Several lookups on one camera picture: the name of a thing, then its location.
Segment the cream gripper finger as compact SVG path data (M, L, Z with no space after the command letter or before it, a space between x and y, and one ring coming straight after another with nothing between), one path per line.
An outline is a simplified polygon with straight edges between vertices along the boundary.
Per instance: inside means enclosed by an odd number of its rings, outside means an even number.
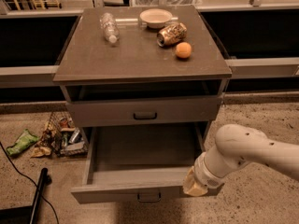
M186 195L199 197L207 194L208 189L199 181L195 180L194 168L191 167L183 180L183 192Z

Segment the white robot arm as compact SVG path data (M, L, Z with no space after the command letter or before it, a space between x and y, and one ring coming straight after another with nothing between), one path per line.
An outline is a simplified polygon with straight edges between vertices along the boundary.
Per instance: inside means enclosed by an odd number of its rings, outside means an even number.
M250 162L263 164L299 180L299 146L269 139L265 133L238 124L220 127L215 145L194 162L183 181L183 192L198 197L217 189L223 178Z

